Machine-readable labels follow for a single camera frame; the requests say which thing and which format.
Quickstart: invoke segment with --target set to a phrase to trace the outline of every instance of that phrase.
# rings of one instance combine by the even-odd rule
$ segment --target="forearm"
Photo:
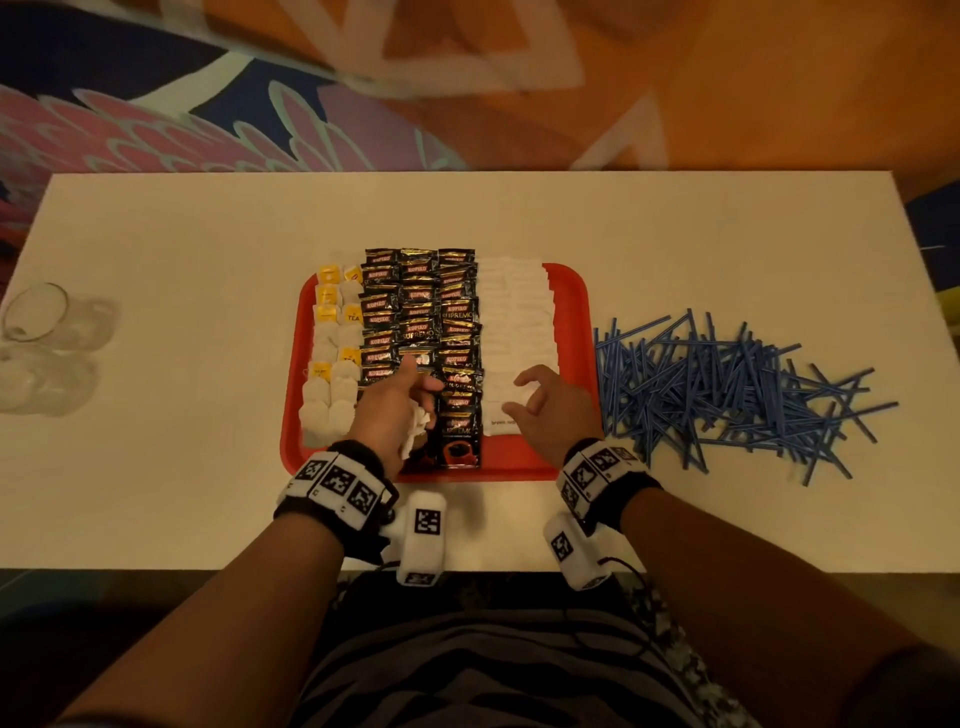
[[[920,643],[781,548],[664,491],[621,530],[720,682],[767,728],[835,724],[885,656]]]
[[[64,713],[171,726],[280,725],[336,592],[343,548],[300,514],[276,519]]]

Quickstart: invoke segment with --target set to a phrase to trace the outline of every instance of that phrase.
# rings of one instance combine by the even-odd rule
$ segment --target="glass cup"
[[[55,283],[37,283],[13,297],[3,313],[3,337],[51,349],[92,352],[113,335],[115,307],[70,296]]]
[[[86,403],[97,384],[93,362],[36,344],[0,347],[0,412],[59,417]]]

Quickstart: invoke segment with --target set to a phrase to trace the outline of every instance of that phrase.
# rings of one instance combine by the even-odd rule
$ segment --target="yellow tea bag tag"
[[[321,283],[317,286],[317,303],[333,303],[333,305],[336,305],[339,290],[336,283]]]
[[[337,321],[337,306],[334,303],[318,303],[313,307],[314,319],[320,321]]]
[[[330,369],[332,368],[333,365],[328,361],[311,361],[306,378],[316,379],[318,376],[322,376],[327,381],[330,381]]]
[[[339,283],[340,282],[340,266],[339,265],[320,266],[320,270],[317,271],[317,280],[320,283]]]
[[[359,303],[348,303],[344,306],[345,324],[363,324],[363,312]]]
[[[360,350],[356,347],[340,347],[340,361],[350,360],[360,366]]]

